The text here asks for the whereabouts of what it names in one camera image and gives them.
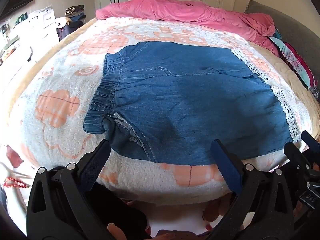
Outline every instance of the bed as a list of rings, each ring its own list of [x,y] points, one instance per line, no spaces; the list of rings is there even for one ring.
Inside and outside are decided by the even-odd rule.
[[[132,17],[93,19],[53,47],[19,84],[6,92],[6,142],[35,167],[77,162],[104,138],[83,131],[83,120],[98,87],[106,53],[141,41],[171,41],[231,49],[264,77],[282,103],[292,137],[307,130],[320,135],[320,107],[298,77],[271,51],[234,33],[189,23]],[[53,98],[50,104],[47,98]],[[244,163],[269,171],[286,160],[283,150]],[[119,197],[156,204],[191,204],[219,198],[228,188],[215,164],[173,165],[134,160],[111,151],[98,180]]]

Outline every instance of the pink blanket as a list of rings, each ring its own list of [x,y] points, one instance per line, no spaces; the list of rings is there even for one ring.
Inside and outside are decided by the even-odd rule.
[[[236,33],[279,57],[267,36],[275,33],[272,18],[263,13],[245,14],[209,7],[202,2],[177,0],[131,0],[112,3],[96,11],[98,20],[108,17],[135,17],[149,20],[179,21]]]

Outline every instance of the white lace trim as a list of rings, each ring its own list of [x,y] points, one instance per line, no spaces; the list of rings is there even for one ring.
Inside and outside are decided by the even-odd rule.
[[[253,73],[256,73],[261,79],[264,80],[264,82],[267,83],[269,78],[265,74],[265,72],[258,69],[252,62],[250,62],[250,60],[247,59],[247,57],[243,54],[243,52],[241,50],[232,49],[231,51],[240,60],[242,60]],[[288,101],[290,101],[290,99],[287,97],[287,94],[284,93],[280,87],[271,86],[271,85],[270,85],[270,87],[283,108],[283,111],[284,111],[286,119],[287,119],[287,123],[289,125],[290,135],[293,138],[293,142],[296,143],[296,142],[300,141],[300,131],[299,131],[296,119],[295,119],[295,114],[294,114],[294,111],[291,108],[290,104],[288,103]]]

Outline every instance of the denim shorts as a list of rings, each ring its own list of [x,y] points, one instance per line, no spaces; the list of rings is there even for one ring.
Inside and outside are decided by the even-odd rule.
[[[230,49],[140,42],[106,54],[84,131],[128,158],[208,165],[214,139],[241,159],[292,141],[273,94]]]

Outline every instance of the bed sheet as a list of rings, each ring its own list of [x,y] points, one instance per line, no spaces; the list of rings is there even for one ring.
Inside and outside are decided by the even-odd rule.
[[[50,169],[77,162],[104,138],[103,134],[87,134],[82,129],[102,78],[104,56],[140,41],[231,49],[271,85],[286,113],[293,140],[301,150],[305,147],[300,141],[301,131],[319,136],[320,108],[312,94],[282,60],[239,35],[186,23],[121,17],[93,21],[77,35],[49,51],[43,67],[32,69],[34,78],[29,86],[20,88],[15,98],[23,91],[22,95],[12,100],[15,104],[8,123],[8,144],[36,167]],[[284,160],[280,150],[244,162],[268,171]],[[115,151],[111,151],[97,181],[119,197],[157,204],[205,202],[228,192],[216,165],[151,163],[122,157]]]

